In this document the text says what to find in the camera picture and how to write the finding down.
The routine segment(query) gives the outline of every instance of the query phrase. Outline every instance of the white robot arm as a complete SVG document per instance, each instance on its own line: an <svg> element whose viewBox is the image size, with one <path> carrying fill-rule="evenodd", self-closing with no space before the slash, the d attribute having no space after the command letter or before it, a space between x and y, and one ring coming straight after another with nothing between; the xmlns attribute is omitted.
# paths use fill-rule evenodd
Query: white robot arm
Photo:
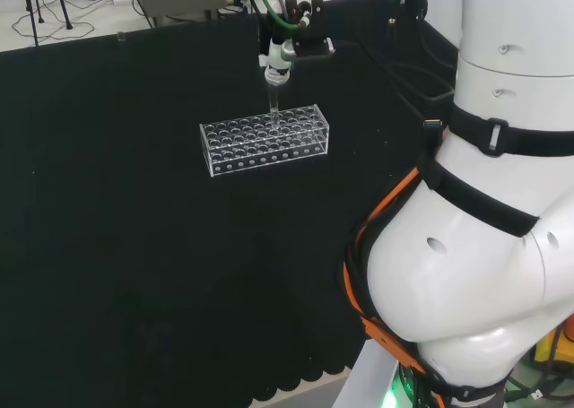
<svg viewBox="0 0 574 408"><path fill-rule="evenodd" d="M380 319L446 383L484 388L574 313L574 0L463 0L463 11L464 115L436 155L446 172L423 174L380 232L367 281ZM441 191L444 177L484 204ZM533 223L513 230L513 215Z"/></svg>

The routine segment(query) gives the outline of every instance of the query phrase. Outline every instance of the black backdrop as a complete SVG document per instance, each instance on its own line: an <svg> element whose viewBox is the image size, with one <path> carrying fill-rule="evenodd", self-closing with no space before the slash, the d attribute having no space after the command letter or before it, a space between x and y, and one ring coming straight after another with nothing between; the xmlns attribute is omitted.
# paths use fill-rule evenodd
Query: black backdrop
<svg viewBox="0 0 574 408"><path fill-rule="evenodd" d="M326 8L332 38L360 22L373 44L389 15ZM319 105L328 156L214 179L198 125L268 110L253 19L4 53L0 72L3 406L245 407L353 365L335 269L420 132L358 48L296 64L280 98Z"/></svg>

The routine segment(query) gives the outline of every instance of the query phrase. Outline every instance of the white floor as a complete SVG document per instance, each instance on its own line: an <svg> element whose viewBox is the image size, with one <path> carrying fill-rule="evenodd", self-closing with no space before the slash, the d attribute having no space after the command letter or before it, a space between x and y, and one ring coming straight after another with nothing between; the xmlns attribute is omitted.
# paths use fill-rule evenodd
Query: white floor
<svg viewBox="0 0 574 408"><path fill-rule="evenodd" d="M74 26L73 29L67 30L62 22L59 22L48 9L42 6L40 2L40 10L44 23L38 23L38 15L35 15L36 27L39 36L47 36L54 33L54 37L77 39L86 32L91 30L91 24L94 30L86 36L92 38L96 36L106 36L109 34L116 34L119 31L134 31L149 28L149 25L143 16L138 15L132 5L114 6L111 0L103 0L98 3L88 0L67 0L79 7L89 6L86 9L78 9L70 4L66 4L66 9L70 17L70 21ZM54 11L60 20L64 20L62 8L60 7L59 0L45 0L48 7ZM36 7L35 1L32 0L34 9ZM0 0L0 51L8 51L11 49L26 48L34 44L32 37L24 38L13 30L12 24L23 17L22 20L15 25L18 31L22 34L32 34L32 27L30 22L30 15L26 12L25 0ZM40 39L40 45L48 45L56 43L61 40L55 39Z"/></svg>

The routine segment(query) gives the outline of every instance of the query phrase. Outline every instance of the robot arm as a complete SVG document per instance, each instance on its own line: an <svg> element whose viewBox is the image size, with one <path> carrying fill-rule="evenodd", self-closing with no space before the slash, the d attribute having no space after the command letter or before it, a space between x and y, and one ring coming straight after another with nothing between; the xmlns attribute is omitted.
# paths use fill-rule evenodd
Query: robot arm
<svg viewBox="0 0 574 408"><path fill-rule="evenodd" d="M441 404L501 406L520 357L574 313L573 1L464 0L466 115L427 157L440 170L419 164L350 245L368 332Z"/></svg>

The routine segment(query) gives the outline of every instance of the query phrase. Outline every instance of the end effector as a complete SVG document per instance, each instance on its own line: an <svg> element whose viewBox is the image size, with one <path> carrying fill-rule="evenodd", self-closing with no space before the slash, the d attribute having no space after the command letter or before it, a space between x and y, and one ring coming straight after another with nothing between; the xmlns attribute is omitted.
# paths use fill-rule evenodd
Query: end effector
<svg viewBox="0 0 574 408"><path fill-rule="evenodd" d="M289 81L295 60L322 58L334 54L332 40L323 30L323 0L311 3L285 1L287 21L298 24L286 30L272 16L260 31L260 57L265 62L265 79L270 85L280 86Z"/></svg>

